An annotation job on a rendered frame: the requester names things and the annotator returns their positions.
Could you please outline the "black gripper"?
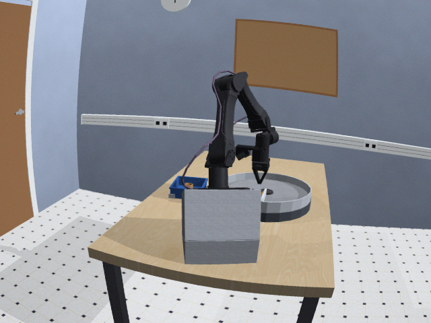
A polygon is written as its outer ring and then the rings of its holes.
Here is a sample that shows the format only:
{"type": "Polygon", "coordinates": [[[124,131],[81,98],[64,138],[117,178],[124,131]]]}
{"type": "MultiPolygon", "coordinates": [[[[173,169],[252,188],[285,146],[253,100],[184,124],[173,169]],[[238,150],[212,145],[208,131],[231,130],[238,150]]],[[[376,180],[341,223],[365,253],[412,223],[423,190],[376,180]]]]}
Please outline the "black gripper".
{"type": "Polygon", "coordinates": [[[270,162],[270,158],[269,158],[269,147],[265,148],[265,150],[263,150],[263,148],[261,149],[261,162],[258,161],[252,161],[252,169],[255,175],[255,178],[257,180],[257,184],[261,184],[266,173],[268,172],[269,169],[269,162],[270,162]],[[258,171],[263,171],[264,174],[262,176],[262,178],[259,178],[259,174],[258,171]]]}

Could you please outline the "blue crate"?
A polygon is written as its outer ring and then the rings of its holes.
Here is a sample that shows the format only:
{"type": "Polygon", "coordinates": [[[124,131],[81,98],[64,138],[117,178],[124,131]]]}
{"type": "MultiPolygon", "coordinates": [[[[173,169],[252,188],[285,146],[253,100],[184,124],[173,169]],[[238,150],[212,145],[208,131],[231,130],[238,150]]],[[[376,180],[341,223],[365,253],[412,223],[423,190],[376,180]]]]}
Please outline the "blue crate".
{"type": "MultiPolygon", "coordinates": [[[[177,176],[174,182],[170,185],[170,193],[175,194],[176,199],[182,199],[182,192],[184,189],[183,182],[182,182],[182,176],[177,176]],[[178,188],[175,188],[178,187],[178,188]]],[[[184,183],[192,183],[193,188],[206,188],[208,178],[198,178],[198,177],[189,177],[184,176],[183,178],[184,183]]]]}

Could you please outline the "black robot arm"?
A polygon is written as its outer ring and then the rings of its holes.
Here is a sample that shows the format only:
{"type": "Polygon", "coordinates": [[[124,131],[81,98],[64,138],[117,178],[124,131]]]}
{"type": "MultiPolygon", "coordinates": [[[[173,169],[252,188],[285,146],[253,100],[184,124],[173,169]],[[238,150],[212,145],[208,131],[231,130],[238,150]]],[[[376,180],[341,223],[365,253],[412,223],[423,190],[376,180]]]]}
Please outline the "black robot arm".
{"type": "Polygon", "coordinates": [[[252,162],[261,162],[260,148],[265,150],[265,148],[268,148],[271,144],[277,143],[279,140],[279,135],[275,131],[275,127],[271,127],[270,118],[266,110],[258,103],[250,90],[246,81],[247,77],[248,74],[244,71],[235,75],[230,74],[215,79],[214,86],[221,106],[219,106],[217,101],[214,136],[217,134],[218,126],[219,134],[212,141],[212,144],[209,144],[209,152],[205,163],[205,168],[209,168],[209,186],[207,186],[207,188],[192,189],[250,190],[250,188],[229,188],[228,168],[232,167],[235,156],[239,161],[244,157],[248,157],[252,149],[252,162]],[[237,98],[246,112],[248,127],[251,129],[251,133],[263,131],[262,133],[256,134],[255,146],[234,146],[234,109],[237,98]],[[255,147],[259,147],[259,149],[255,147]]]}

